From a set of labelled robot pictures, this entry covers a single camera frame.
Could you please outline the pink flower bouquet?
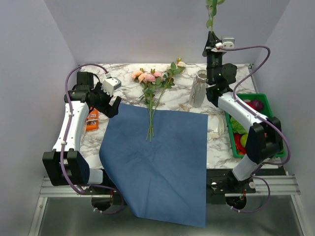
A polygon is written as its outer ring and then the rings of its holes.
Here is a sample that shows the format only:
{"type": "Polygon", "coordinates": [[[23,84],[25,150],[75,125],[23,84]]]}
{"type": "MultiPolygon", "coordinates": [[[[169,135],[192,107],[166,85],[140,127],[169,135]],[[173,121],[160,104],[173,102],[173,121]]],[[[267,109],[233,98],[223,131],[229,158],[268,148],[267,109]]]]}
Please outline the pink flower bouquet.
{"type": "Polygon", "coordinates": [[[131,74],[131,78],[138,82],[142,88],[140,100],[144,102],[149,112],[149,128],[146,140],[151,141],[154,137],[154,115],[165,91],[175,85],[174,76],[175,70],[172,69],[168,69],[162,73],[155,69],[146,72],[143,68],[140,68],[131,74]]]}

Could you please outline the blue wrapping paper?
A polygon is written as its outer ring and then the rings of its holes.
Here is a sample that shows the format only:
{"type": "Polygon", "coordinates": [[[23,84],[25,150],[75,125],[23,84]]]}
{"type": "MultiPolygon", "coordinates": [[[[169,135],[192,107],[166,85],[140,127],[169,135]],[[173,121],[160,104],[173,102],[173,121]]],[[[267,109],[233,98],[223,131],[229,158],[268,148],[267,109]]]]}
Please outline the blue wrapping paper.
{"type": "Polygon", "coordinates": [[[146,108],[121,104],[109,120],[100,161],[136,217],[205,227],[205,114],[157,110],[147,138],[146,108]]]}

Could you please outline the single green flower stem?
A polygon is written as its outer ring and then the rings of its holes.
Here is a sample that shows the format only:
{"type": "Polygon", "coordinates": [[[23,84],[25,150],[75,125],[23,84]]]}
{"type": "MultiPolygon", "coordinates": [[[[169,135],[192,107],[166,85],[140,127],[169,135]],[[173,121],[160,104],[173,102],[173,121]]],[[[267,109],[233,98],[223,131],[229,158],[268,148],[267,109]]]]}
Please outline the single green flower stem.
{"type": "Polygon", "coordinates": [[[225,2],[225,0],[205,0],[206,8],[208,10],[208,20],[206,27],[211,32],[213,31],[214,17],[217,14],[217,7],[225,2]]]}

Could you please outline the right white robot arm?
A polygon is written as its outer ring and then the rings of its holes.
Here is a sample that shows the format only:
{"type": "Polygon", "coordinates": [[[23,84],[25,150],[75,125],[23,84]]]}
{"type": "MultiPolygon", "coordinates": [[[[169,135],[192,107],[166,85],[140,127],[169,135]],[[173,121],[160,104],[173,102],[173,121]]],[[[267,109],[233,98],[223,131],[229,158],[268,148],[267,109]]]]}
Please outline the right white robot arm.
{"type": "Polygon", "coordinates": [[[236,82],[237,67],[231,63],[224,64],[222,57],[224,53],[233,50],[232,46],[220,40],[213,31],[208,33],[203,51],[203,56],[207,59],[207,99],[235,118],[248,133],[245,156],[229,171],[224,180],[227,189],[236,193],[243,189],[244,181],[251,177],[263,161],[283,150],[283,139],[278,118],[269,118],[256,111],[230,88],[236,82]]]}

